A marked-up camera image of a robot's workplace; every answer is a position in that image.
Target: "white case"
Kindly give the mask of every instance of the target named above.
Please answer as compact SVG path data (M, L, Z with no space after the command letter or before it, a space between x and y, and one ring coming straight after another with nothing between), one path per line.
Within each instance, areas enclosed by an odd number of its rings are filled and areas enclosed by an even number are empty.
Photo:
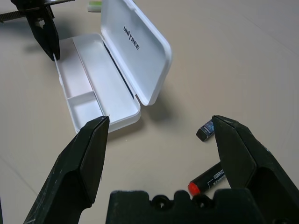
M132 0L103 0L101 34L61 40L55 60L76 132L102 115L109 132L135 123L136 95L154 104L171 61L169 43Z

